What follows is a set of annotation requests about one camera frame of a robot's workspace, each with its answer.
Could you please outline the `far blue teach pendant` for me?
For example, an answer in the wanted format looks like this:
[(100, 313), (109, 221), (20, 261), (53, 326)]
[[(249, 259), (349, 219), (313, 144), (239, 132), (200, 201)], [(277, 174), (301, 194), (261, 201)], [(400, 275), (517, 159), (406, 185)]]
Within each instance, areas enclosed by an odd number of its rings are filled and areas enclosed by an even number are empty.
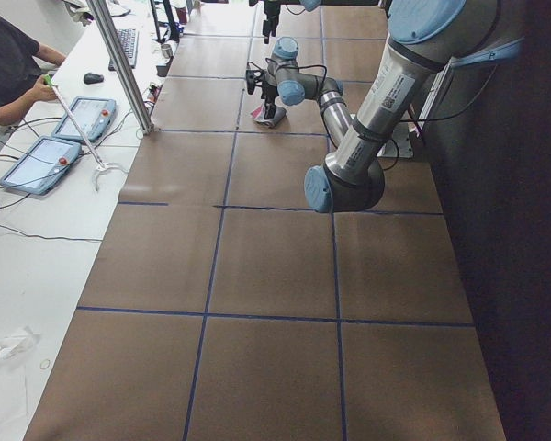
[[(115, 117), (117, 102), (114, 99), (77, 96), (71, 103), (70, 110), (89, 141), (96, 143)], [(62, 117), (51, 136), (84, 143), (84, 139), (67, 115)]]

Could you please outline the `aluminium frame post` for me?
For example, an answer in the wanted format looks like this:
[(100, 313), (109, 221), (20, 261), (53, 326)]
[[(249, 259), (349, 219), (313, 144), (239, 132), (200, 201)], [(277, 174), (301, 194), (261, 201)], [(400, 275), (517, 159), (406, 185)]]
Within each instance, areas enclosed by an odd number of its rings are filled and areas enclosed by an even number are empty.
[(109, 56), (115, 64), (119, 81), (129, 100), (133, 114), (139, 123), (141, 132), (143, 135), (148, 135), (152, 132), (154, 125), (144, 105), (141, 90), (129, 66), (128, 58), (122, 49), (116, 27), (109, 14), (106, 2), (104, 0), (87, 0), (86, 3), (96, 21), (96, 25), (105, 42)]

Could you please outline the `black keyboard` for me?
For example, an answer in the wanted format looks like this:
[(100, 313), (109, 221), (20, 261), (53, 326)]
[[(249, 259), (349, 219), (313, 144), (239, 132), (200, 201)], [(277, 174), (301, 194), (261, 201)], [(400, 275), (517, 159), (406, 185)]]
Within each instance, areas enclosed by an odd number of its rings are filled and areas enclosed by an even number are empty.
[(139, 32), (135, 28), (122, 28), (117, 30), (117, 35), (129, 67), (134, 69), (138, 59)]

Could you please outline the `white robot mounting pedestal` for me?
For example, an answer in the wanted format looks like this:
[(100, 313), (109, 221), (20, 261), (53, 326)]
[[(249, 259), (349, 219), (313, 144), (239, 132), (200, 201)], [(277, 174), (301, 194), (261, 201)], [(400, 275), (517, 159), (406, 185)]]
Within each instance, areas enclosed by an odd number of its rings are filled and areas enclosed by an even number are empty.
[(412, 159), (414, 157), (410, 142), (410, 125), (407, 122), (401, 122), (396, 126), (377, 157), (386, 159)]

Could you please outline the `pink towel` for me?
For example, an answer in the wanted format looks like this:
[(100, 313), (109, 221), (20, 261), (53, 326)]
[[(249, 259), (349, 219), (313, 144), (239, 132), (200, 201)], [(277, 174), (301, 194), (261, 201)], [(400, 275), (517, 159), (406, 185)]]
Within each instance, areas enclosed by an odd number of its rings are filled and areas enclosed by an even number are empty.
[(283, 107), (275, 106), (267, 109), (261, 105), (250, 113), (254, 123), (274, 129), (286, 116), (287, 111)]

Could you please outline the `near blue teach pendant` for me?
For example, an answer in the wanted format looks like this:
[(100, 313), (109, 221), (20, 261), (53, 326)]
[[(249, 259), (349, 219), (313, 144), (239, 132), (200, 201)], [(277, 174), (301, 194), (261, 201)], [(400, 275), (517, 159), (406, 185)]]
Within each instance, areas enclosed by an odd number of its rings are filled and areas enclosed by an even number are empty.
[(81, 144), (42, 136), (2, 176), (0, 186), (33, 195), (44, 195), (71, 169)]

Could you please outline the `blue teach pendant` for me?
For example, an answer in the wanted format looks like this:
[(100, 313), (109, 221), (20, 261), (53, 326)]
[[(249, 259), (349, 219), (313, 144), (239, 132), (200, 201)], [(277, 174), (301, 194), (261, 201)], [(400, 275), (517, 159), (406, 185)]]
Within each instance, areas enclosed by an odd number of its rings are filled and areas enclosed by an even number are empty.
[(42, 136), (2, 176), (0, 186), (33, 195), (44, 195), (71, 169), (81, 144)]
[[(117, 102), (114, 99), (77, 96), (71, 103), (70, 110), (89, 141), (96, 143), (115, 117)], [(67, 115), (62, 117), (51, 136), (84, 143), (84, 139)]]

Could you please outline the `reacher grabber stick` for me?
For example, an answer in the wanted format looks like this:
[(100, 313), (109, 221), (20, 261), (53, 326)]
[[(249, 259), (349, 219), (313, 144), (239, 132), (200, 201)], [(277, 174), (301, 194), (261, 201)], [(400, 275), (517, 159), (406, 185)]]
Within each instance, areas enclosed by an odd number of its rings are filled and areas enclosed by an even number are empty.
[(110, 172), (111, 170), (119, 170), (124, 175), (127, 175), (129, 173), (129, 171), (126, 170), (121, 164), (119, 164), (119, 163), (107, 163), (107, 162), (102, 160), (102, 158), (99, 156), (98, 152), (96, 151), (96, 147), (93, 145), (93, 143), (91, 143), (89, 141), (89, 138), (87, 137), (87, 135), (83, 131), (80, 124), (77, 122), (77, 119), (73, 115), (73, 112), (70, 110), (68, 104), (63, 99), (63, 97), (62, 97), (62, 95), (59, 91), (59, 87), (52, 82), (51, 77), (48, 74), (45, 74), (43, 76), (43, 80), (44, 80), (44, 83), (47, 86), (49, 86), (52, 89), (53, 93), (56, 95), (56, 97), (57, 97), (58, 101), (60, 102), (60, 104), (62, 105), (68, 119), (72, 122), (72, 124), (76, 128), (77, 132), (81, 136), (81, 138), (84, 141), (84, 143), (85, 143), (86, 147), (88, 148), (89, 152), (92, 154), (93, 158), (96, 161), (96, 169), (95, 169), (95, 171), (93, 172), (93, 175), (92, 175), (92, 182), (94, 184), (95, 192), (99, 191), (100, 185), (98, 184), (98, 180), (99, 180), (99, 177), (101, 175), (105, 175), (106, 173)]

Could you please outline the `small metal cup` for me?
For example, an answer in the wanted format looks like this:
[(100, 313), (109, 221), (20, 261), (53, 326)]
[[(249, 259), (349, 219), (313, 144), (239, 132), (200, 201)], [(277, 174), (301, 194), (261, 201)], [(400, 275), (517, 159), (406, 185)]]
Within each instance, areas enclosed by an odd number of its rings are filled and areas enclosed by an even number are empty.
[(170, 59), (174, 56), (173, 47), (169, 43), (161, 44), (160, 45), (160, 51), (161, 51), (162, 56), (165, 59)]

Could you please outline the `seated person in black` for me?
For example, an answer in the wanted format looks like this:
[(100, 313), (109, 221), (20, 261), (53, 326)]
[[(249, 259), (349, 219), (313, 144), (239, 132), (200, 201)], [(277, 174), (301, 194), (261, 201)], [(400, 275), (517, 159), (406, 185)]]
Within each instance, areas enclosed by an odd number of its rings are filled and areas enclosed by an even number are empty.
[(37, 59), (60, 66), (65, 56), (0, 17), (0, 126), (13, 125), (35, 103), (56, 98)]

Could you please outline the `black computer mouse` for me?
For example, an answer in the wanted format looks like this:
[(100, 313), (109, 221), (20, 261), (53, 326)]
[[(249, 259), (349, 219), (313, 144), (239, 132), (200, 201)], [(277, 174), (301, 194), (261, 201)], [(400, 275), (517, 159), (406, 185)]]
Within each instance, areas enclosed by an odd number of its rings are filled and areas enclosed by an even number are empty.
[(83, 77), (83, 82), (86, 85), (95, 85), (104, 82), (104, 75), (99, 73), (86, 73)]

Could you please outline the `crumpled white tissue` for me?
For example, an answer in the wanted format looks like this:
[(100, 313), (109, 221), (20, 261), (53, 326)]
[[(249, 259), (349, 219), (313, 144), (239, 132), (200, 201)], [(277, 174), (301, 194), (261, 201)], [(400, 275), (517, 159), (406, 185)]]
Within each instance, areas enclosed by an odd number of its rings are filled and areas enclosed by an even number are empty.
[(10, 335), (0, 338), (0, 361), (26, 354), (38, 344), (40, 338), (41, 334), (28, 326), (16, 328)]

